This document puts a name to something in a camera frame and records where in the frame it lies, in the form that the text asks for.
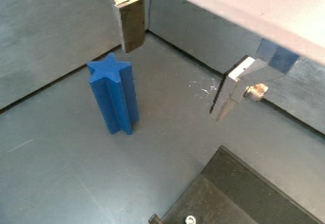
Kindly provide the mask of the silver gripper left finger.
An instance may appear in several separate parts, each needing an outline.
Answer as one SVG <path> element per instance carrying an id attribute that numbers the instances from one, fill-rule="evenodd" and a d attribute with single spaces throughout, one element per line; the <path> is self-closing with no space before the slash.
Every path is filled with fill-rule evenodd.
<path id="1" fill-rule="evenodd" d="M 120 44 L 126 53 L 144 42 L 144 0 L 112 0 Z"/>

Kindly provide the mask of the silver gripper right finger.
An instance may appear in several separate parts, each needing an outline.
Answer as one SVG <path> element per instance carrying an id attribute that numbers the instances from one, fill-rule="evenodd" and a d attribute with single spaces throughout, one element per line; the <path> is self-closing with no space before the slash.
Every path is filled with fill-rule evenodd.
<path id="1" fill-rule="evenodd" d="M 221 121 L 243 100 L 258 102 L 266 91 L 266 83 L 287 74 L 299 55 L 262 39 L 257 55 L 243 56 L 223 75 L 210 114 Z"/>

